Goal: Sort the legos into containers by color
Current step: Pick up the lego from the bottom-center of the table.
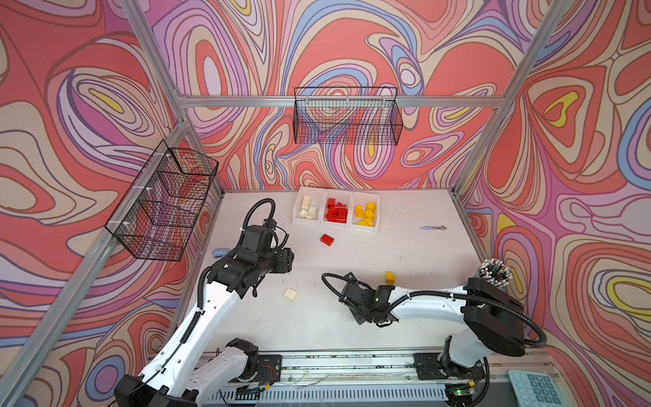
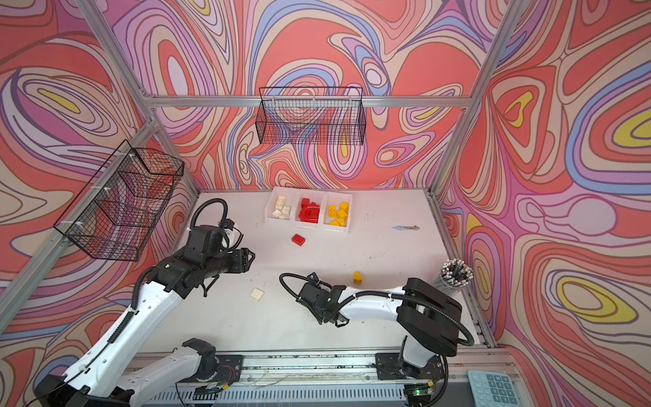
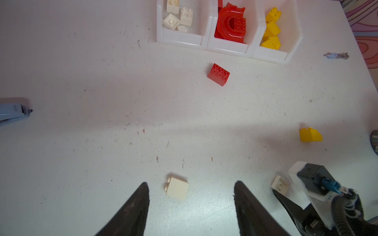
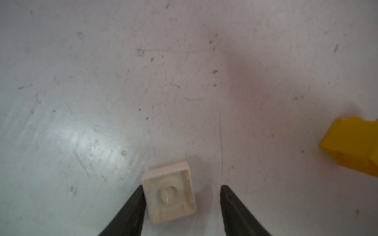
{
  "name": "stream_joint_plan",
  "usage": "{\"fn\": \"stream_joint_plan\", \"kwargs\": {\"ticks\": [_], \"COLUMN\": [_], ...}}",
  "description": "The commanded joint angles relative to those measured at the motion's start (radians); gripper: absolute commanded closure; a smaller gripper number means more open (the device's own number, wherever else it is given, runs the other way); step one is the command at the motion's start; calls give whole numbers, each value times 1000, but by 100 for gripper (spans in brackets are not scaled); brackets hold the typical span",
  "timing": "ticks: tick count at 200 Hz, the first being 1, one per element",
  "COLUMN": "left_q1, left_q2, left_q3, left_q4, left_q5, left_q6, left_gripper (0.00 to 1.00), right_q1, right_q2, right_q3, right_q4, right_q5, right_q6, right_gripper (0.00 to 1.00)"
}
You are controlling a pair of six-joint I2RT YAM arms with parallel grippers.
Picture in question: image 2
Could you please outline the cream long lego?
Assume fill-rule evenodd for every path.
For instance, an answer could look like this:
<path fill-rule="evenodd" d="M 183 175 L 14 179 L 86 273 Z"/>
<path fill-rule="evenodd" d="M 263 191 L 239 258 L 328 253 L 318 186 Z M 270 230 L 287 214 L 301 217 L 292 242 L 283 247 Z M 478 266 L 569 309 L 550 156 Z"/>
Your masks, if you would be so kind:
<path fill-rule="evenodd" d="M 286 206 L 287 198 L 285 196 L 278 196 L 276 199 L 275 207 L 277 210 L 282 210 Z"/>

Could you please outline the red arch lego piece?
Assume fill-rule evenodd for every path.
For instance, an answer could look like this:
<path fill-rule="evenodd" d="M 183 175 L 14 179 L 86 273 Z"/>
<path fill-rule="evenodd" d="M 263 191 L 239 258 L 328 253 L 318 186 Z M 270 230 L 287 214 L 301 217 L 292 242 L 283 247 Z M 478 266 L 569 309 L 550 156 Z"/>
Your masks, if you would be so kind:
<path fill-rule="evenodd" d="M 320 206 L 309 203 L 301 208 L 298 219 L 304 223 L 317 224 L 319 222 Z"/>

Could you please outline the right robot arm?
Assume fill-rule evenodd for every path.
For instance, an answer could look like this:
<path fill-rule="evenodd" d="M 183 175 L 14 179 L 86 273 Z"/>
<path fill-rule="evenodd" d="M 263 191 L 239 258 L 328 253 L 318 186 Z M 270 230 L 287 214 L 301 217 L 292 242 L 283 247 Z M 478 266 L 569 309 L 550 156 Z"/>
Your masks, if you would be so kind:
<path fill-rule="evenodd" d="M 352 321 L 379 320 L 397 323 L 404 331 L 394 361 L 376 356 L 382 380 L 399 377 L 445 376 L 444 363 L 460 347 L 472 347 L 476 340 L 462 321 L 462 305 L 419 278 L 410 278 L 398 288 L 369 290 L 332 285 L 315 273 L 292 273 L 279 278 L 281 286 L 320 325 L 346 327 Z"/>

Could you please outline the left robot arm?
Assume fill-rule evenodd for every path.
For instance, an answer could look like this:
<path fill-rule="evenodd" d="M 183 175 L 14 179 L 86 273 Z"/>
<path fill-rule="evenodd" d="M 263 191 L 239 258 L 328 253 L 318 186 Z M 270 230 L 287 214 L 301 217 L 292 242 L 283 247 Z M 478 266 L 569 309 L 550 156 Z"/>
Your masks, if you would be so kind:
<path fill-rule="evenodd" d="M 43 406 L 141 406 L 182 381 L 218 381 L 215 347 L 197 338 L 133 376 L 125 369 L 193 290 L 206 295 L 221 275 L 249 271 L 255 254 L 242 247 L 242 239 L 225 200 L 212 198 L 199 205 L 186 244 L 140 274 L 129 306 L 110 330 L 63 375 L 45 376 L 33 400 Z"/>

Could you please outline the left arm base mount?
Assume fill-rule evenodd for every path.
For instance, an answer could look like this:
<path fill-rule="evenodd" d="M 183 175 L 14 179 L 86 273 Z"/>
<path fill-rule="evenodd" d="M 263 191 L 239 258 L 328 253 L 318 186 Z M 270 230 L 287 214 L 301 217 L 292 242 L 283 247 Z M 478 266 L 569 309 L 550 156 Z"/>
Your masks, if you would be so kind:
<path fill-rule="evenodd" d="M 176 396 L 182 406 L 198 401 L 215 400 L 230 386 L 240 381 L 244 356 L 241 354 L 217 354 L 215 363 L 207 368 L 214 371 L 207 378 L 188 378 L 176 383 Z"/>

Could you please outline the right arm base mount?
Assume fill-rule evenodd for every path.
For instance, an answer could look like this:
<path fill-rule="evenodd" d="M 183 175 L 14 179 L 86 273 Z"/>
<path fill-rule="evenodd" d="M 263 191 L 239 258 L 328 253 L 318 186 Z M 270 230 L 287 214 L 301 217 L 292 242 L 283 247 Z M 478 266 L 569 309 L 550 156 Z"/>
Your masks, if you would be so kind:
<path fill-rule="evenodd" d="M 448 359 L 437 354 L 424 367 L 417 368 L 403 361 L 399 353 L 377 353 L 371 366 L 381 381 L 421 380 L 421 383 L 405 384 L 406 406 L 434 406 L 449 384 Z"/>

